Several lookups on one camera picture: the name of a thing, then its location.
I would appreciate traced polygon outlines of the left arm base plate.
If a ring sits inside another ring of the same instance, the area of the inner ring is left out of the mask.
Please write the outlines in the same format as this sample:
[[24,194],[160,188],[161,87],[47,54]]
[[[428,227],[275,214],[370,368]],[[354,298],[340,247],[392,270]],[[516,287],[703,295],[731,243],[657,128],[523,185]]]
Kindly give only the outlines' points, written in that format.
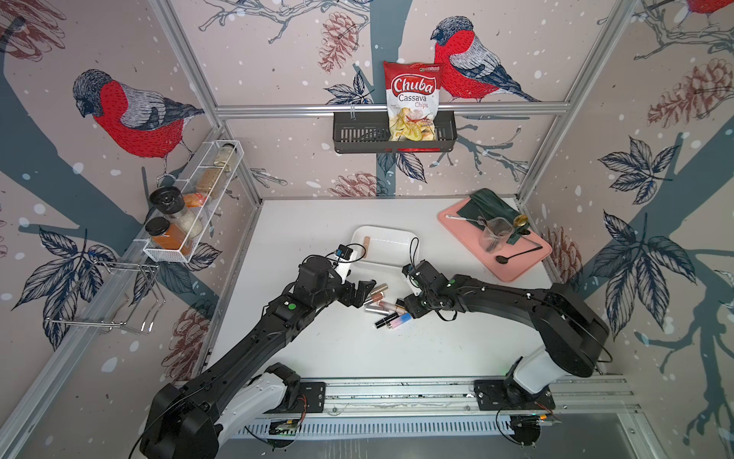
[[286,413],[323,413],[326,397],[325,382],[297,382],[289,386]]

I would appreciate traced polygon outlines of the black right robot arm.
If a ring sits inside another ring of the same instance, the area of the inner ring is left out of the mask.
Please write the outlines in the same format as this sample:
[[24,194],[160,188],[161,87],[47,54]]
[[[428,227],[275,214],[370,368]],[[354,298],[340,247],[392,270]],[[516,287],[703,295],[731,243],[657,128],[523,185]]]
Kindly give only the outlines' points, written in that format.
[[419,319],[429,313],[487,314],[533,328],[542,346],[510,367],[502,394],[513,407],[537,400],[545,389],[566,375],[589,378],[601,355],[610,328],[570,287],[554,283],[548,289],[519,289],[490,284],[468,275],[452,278],[428,261],[403,266],[401,272],[413,294],[403,299],[407,313]]

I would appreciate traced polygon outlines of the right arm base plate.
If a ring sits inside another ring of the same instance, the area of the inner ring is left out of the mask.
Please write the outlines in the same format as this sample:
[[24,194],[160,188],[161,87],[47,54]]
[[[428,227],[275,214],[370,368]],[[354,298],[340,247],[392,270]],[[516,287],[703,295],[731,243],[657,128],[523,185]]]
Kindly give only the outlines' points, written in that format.
[[555,401],[548,386],[531,394],[506,379],[482,379],[473,382],[473,393],[481,411],[501,410],[555,410]]

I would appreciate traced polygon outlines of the black gold-band lipstick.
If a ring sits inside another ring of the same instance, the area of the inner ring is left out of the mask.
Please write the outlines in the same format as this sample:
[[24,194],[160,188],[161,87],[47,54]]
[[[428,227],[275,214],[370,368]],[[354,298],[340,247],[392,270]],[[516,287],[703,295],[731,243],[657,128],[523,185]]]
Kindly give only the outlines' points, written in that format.
[[376,329],[380,329],[380,328],[382,328],[382,327],[384,327],[384,326],[388,325],[388,323],[390,323],[390,322],[391,322],[391,321],[393,321],[394,319],[398,319],[398,318],[399,318],[400,316],[401,316],[401,315],[400,315],[399,313],[392,313],[392,314],[390,314],[390,315],[388,315],[388,316],[385,316],[385,317],[383,317],[382,319],[379,319],[379,320],[378,320],[378,321],[377,321],[377,322],[375,323],[375,327],[376,327]]

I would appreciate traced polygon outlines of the white plastic storage box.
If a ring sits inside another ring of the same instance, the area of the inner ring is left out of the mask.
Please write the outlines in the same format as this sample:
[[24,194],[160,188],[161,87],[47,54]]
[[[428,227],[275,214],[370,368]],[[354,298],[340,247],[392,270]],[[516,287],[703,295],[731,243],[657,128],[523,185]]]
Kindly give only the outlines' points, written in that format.
[[371,242],[367,258],[361,258],[361,262],[402,268],[411,261],[412,254],[418,254],[417,235],[412,231],[377,226],[359,227],[354,231],[351,240],[353,244],[357,244],[357,252],[361,251],[365,236],[370,236]]

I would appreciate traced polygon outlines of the beige lipstick tube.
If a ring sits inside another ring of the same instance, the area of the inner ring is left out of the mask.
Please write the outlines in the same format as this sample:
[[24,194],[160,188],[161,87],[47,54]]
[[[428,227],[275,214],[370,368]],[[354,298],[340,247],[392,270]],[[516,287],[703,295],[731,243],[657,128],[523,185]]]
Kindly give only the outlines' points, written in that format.
[[363,259],[366,259],[368,256],[368,250],[370,246],[371,238],[370,236],[365,236],[362,242],[363,246]]

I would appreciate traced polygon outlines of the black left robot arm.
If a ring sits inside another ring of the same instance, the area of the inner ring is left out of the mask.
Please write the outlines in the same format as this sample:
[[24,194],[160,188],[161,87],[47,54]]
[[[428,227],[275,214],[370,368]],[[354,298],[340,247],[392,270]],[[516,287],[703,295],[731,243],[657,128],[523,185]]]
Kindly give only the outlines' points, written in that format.
[[374,280],[347,280],[348,261],[307,256],[296,280],[271,300],[258,323],[224,357],[181,387],[167,384],[154,397],[133,449],[147,458],[213,458],[225,426],[223,412],[271,357],[334,302],[361,307]]

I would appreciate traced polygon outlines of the pink blue lipstick tube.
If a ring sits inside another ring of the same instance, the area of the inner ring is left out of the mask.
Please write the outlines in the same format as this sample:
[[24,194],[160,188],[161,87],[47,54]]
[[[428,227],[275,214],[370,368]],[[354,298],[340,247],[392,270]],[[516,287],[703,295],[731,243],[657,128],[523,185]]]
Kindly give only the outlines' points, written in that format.
[[395,329],[400,327],[401,325],[411,321],[412,316],[409,314],[403,314],[399,315],[399,317],[396,317],[395,319],[392,319],[390,323],[388,323],[387,327],[389,329]]

